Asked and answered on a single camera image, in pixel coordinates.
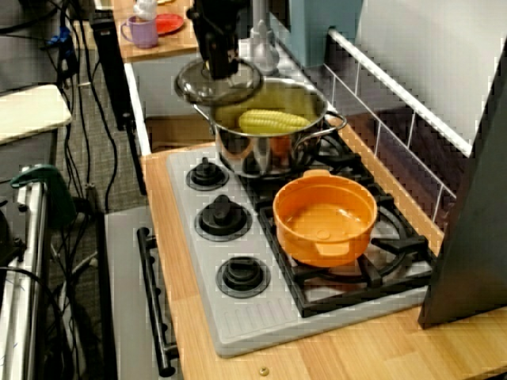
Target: white cabinet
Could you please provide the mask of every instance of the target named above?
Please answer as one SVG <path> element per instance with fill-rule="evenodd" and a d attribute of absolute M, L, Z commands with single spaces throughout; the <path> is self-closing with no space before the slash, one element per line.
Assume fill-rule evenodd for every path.
<path fill-rule="evenodd" d="M 181 68 L 198 58 L 197 53 L 132 64 L 144 118 L 179 116 L 196 113 L 174 92 L 174 79 Z"/>

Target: stovetop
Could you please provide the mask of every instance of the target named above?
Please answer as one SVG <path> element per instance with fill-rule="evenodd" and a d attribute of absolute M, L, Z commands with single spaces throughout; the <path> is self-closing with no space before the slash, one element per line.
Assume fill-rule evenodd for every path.
<path fill-rule="evenodd" d="M 167 169 L 216 351 L 235 356 L 420 304 L 434 256 L 337 134 L 305 169 L 365 186 L 379 216 L 354 265 L 315 268 L 278 244 L 273 199 L 289 181 L 228 173 L 215 147 L 171 154 Z"/>

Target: pot lid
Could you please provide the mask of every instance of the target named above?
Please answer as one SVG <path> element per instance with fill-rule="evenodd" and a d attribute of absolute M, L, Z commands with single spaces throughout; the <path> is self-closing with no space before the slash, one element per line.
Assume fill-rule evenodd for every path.
<path fill-rule="evenodd" d="M 262 87 L 262 83 L 261 72 L 247 61 L 239 61 L 236 74 L 214 80 L 204 61 L 198 59 L 183 67 L 174 81 L 174 89 L 189 103 L 219 107 L 245 101 Z"/>

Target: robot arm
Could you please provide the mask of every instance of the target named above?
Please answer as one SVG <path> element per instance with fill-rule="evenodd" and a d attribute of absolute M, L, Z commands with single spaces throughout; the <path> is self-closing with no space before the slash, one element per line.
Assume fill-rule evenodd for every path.
<path fill-rule="evenodd" d="M 249 3 L 250 0 L 194 0 L 187 11 L 200 55 L 214 80 L 238 72 L 238 12 Z"/>

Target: black oven handle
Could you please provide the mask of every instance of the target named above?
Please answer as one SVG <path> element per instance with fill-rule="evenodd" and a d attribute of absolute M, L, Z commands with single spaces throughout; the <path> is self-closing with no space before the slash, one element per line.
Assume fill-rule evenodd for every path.
<path fill-rule="evenodd" d="M 162 310 L 158 295 L 160 289 L 156 287 L 153 271 L 153 257 L 150 255 L 150 249 L 156 248 L 157 242 L 150 236 L 150 230 L 140 228 L 137 230 L 137 241 L 139 243 L 139 253 L 141 255 L 141 264 L 143 266 L 144 287 L 150 311 L 151 331 L 155 344 L 155 354 L 157 356 L 158 373 L 163 378 L 172 376 L 176 370 L 171 366 L 171 360 L 179 357 L 176 344 L 166 342 L 165 331 L 167 326 L 162 321 Z"/>

